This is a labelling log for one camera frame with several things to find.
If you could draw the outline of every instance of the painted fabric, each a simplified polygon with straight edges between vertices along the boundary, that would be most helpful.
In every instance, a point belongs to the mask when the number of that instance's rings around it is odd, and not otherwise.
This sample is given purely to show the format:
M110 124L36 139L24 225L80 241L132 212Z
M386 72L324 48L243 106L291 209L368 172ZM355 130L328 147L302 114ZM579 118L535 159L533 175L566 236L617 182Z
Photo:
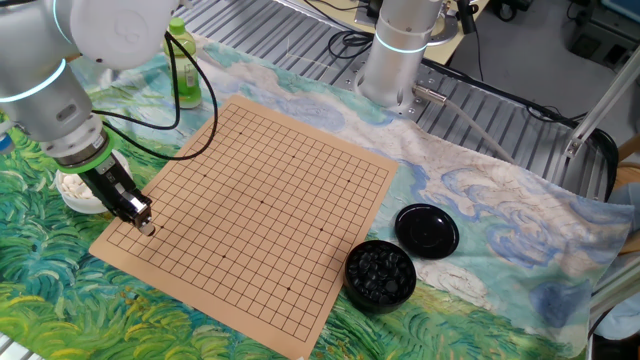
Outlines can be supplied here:
M240 94L400 163L368 238L397 243L395 215L418 202L442 208L458 225L452 256L414 259L421 281L399 310L363 314L341 294L313 359L584 357L591 289L622 247L632 207L578 197L430 136L353 93L223 45L206 44L199 56L220 104ZM162 55L121 73L84 59L72 68L96 108L173 122ZM211 116L205 95L174 131L110 121L171 154ZM54 161L11 134L17 149L0 160L0 332L46 359L280 358L89 255L111 215L67 208L53 184ZM116 148L140 187L164 166L120 139Z

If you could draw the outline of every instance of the green bottle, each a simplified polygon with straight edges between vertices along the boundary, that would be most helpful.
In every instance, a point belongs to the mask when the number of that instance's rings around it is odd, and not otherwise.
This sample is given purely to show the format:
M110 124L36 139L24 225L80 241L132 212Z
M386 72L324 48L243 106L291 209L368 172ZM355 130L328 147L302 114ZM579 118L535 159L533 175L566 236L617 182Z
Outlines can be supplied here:
M189 55L196 59L196 41L187 32L184 20L173 18L169 23L169 32L176 40L189 52ZM176 68L178 69L178 93L180 95L180 107L183 109L193 109L202 102L202 91L200 90L200 77L198 71L193 66L189 58L177 47L171 44L176 58ZM169 47L165 41L164 53L171 71L171 57Z

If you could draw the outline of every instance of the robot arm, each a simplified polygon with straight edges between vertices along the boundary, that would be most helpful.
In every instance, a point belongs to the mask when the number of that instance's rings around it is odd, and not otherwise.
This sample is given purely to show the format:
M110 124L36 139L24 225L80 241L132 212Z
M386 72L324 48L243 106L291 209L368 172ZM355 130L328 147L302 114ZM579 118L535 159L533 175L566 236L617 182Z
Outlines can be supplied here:
M82 53L130 69L158 51L179 0L38 0L0 7L0 151L16 126L61 171L77 173L103 204L142 233L155 230L151 200L111 154L112 139L64 58Z

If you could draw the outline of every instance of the go board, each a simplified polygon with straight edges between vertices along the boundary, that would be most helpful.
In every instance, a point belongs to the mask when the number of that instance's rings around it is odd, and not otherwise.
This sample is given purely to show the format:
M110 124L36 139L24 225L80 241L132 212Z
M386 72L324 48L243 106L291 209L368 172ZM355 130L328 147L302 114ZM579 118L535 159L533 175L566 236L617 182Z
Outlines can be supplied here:
M178 152L206 144L209 120ZM200 156L143 190L156 232L119 219L90 252L282 355L309 357L398 164L240 96Z

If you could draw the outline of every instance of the metal rail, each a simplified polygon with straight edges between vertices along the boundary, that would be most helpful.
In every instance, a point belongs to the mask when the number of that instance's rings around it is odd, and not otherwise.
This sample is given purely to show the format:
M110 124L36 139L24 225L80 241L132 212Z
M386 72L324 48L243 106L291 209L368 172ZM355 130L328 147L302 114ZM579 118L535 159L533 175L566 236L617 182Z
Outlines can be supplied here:
M293 0L195 0L180 9L189 31L234 47L301 76L352 90L367 54L354 60L334 59L329 38L344 30ZM343 54L355 53L347 49ZM591 199L604 199L607 169L602 154L583 146L567 164L561 155L571 136L566 126L537 121L526 109L464 82L421 66L418 83L462 107L523 168ZM417 102L403 114L426 132L493 156L482 138L450 109Z

